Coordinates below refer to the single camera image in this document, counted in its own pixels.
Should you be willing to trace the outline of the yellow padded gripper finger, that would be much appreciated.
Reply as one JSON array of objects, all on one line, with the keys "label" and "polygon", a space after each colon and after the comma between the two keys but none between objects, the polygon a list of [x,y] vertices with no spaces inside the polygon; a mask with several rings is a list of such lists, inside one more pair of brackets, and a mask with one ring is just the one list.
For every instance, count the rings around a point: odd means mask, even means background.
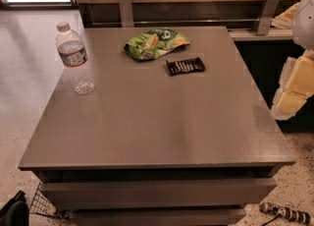
[{"label": "yellow padded gripper finger", "polygon": [[276,16],[272,20],[271,26],[281,29],[291,29],[298,5],[299,3],[295,3],[292,6],[290,6],[287,10]]},{"label": "yellow padded gripper finger", "polygon": [[288,57],[283,65],[279,88],[273,98],[271,114],[276,120],[288,120],[314,95],[314,51],[300,57]]}]

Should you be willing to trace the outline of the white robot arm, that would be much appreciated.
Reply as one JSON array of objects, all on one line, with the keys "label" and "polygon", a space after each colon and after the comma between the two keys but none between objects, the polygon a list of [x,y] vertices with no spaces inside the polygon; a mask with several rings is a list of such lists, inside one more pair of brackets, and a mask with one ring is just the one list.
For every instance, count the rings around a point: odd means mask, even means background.
[{"label": "white robot arm", "polygon": [[279,27],[291,22],[295,44],[305,49],[298,58],[288,57],[283,65],[271,107],[276,120],[294,117],[314,95],[314,0],[300,0],[276,17],[272,25]]}]

